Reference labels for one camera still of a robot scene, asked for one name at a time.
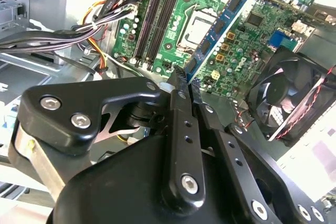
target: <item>ram slot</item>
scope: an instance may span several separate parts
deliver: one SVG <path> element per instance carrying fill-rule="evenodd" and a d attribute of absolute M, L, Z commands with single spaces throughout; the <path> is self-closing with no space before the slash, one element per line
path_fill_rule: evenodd
<path fill-rule="evenodd" d="M 137 59 L 137 61 L 141 60 L 143 53 L 146 48 L 146 44 L 149 39 L 149 35 L 151 33 L 151 29 L 156 17 L 156 13 L 158 11 L 160 5 L 160 0 L 150 0 L 146 15 L 144 18 L 144 22 L 141 28 L 141 32 L 139 34 L 138 42 L 134 50 L 133 57 Z"/>
<path fill-rule="evenodd" d="M 157 26 L 154 30 L 154 36 L 151 40 L 151 45 L 149 47 L 146 62 L 148 64 L 148 70 L 151 70 L 152 65 L 154 63 L 154 60 L 156 58 L 156 55 L 159 52 L 163 36 L 166 32 L 170 17 L 172 15 L 174 6 L 176 4 L 177 0 L 165 0 L 165 3 L 163 5 L 161 15 L 159 17 L 159 20 L 157 22 Z"/>

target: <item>black fan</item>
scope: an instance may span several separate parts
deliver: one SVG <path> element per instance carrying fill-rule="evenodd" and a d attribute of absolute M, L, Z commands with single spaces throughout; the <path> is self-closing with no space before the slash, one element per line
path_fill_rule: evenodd
<path fill-rule="evenodd" d="M 289 146 L 300 139 L 336 99 L 335 76 L 329 75 L 327 82 L 326 74 L 304 55 L 284 47 L 277 50 L 246 99 L 266 139 L 280 137 Z"/>

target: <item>green circuit board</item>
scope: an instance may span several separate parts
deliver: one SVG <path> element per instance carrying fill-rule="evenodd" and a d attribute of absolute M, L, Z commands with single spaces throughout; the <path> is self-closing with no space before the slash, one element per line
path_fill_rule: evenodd
<path fill-rule="evenodd" d="M 184 67 L 191 59 L 193 47 L 198 45 L 228 1 L 177 0 L 152 72 L 168 78 L 174 65 Z M 139 4 L 139 22 L 128 18 L 120 21 L 112 51 L 116 58 L 128 60 L 132 57 L 148 2 L 142 0 Z M 198 73 L 201 88 L 217 95 L 243 99 L 260 75 L 267 58 L 276 50 L 268 43 L 272 35 L 278 30 L 289 33 L 291 25 L 299 19 L 304 19 L 302 12 L 290 6 L 279 5 L 276 1 L 255 0 L 252 11 L 238 18 L 222 46 Z M 305 36 L 301 35 L 300 39 L 286 40 L 282 45 L 295 50 L 304 41 Z"/>

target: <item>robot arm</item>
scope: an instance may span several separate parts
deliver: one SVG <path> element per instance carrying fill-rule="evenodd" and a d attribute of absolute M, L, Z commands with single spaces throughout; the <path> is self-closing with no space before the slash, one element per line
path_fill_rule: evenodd
<path fill-rule="evenodd" d="M 91 165 L 95 141 L 149 137 Z M 50 223 L 327 223 L 237 124 L 223 127 L 197 81 L 145 77 L 38 86 L 21 100 L 9 158 L 42 181 Z"/>

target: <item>silver screw head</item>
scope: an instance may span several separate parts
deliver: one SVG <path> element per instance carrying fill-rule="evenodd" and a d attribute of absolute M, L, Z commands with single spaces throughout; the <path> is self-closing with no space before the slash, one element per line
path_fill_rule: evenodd
<path fill-rule="evenodd" d="M 72 124 L 80 129 L 87 129 L 91 125 L 91 120 L 83 114 L 76 114 L 71 117 Z"/>
<path fill-rule="evenodd" d="M 196 194 L 198 192 L 198 184 L 192 176 L 184 175 L 182 177 L 182 186 L 190 194 Z"/>
<path fill-rule="evenodd" d="M 149 88 L 150 90 L 153 90 L 153 91 L 155 90 L 155 86 L 151 82 L 147 82 L 147 88 Z"/>
<path fill-rule="evenodd" d="M 239 128 L 237 125 L 234 126 L 235 131 L 238 132 L 239 134 L 242 134 L 243 131 L 241 130 L 241 128 Z"/>
<path fill-rule="evenodd" d="M 214 113 L 214 110 L 209 105 L 206 105 L 205 108 L 209 113 Z"/>
<path fill-rule="evenodd" d="M 57 110 L 61 107 L 61 102 L 54 97 L 44 97 L 40 104 L 46 110 Z"/>
<path fill-rule="evenodd" d="M 186 96 L 182 91 L 180 91 L 178 94 L 182 99 L 186 99 Z"/>
<path fill-rule="evenodd" d="M 308 213 L 308 211 L 301 205 L 298 205 L 300 214 L 307 220 L 307 221 L 311 221 L 311 217 L 310 214 Z"/>
<path fill-rule="evenodd" d="M 262 220 L 267 220 L 267 211 L 266 208 L 258 201 L 252 200 L 252 208 L 253 211 L 256 213 L 257 216 L 259 216 Z"/>
<path fill-rule="evenodd" d="M 315 217 L 319 219 L 319 221 L 324 222 L 323 215 L 315 207 L 311 207 L 311 210 L 313 211 Z"/>

